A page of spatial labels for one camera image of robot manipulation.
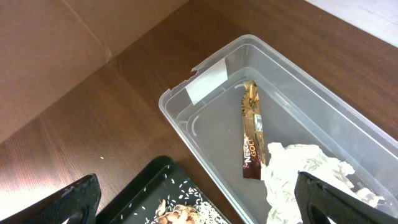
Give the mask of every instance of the clear plastic bin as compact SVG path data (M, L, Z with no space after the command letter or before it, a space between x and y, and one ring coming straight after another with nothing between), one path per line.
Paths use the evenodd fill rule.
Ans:
M227 80L192 103L187 85L220 61ZM160 109L246 223L265 223L270 206L263 181L242 175L244 80L259 86L266 142L319 145L354 167L356 187L386 199L377 209L398 216L397 141L262 40L244 35L193 70L160 97Z

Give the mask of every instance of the wood grain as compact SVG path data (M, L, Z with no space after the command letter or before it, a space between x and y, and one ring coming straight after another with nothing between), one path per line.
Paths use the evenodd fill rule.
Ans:
M158 100L243 34L398 138L396 48L304 1L192 0L0 145L0 219L89 173L98 175L103 208L148 162L168 155L240 223Z

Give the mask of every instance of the brown packet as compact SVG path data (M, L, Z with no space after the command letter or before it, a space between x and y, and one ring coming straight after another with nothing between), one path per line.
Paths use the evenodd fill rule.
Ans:
M260 99L254 81L244 82L246 92L242 99L243 119L243 177L264 180L266 150L260 113Z

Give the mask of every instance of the wooden table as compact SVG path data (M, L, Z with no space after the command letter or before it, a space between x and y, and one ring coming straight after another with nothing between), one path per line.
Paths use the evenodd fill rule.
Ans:
M0 145L0 219L89 173L99 177L103 208L148 162L168 155L241 222L158 100L243 34L260 37L398 138L397 48L304 1L192 0Z

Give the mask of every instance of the black tray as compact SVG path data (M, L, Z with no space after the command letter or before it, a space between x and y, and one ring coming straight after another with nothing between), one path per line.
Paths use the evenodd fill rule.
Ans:
M198 193L188 194L189 188L196 189ZM185 204L185 202L187 205L195 205L197 202L208 202L226 222L230 223L178 164L167 156L160 156L151 161L97 215L96 224L151 223L160 204L159 200L162 199L169 201L173 205L178 203Z

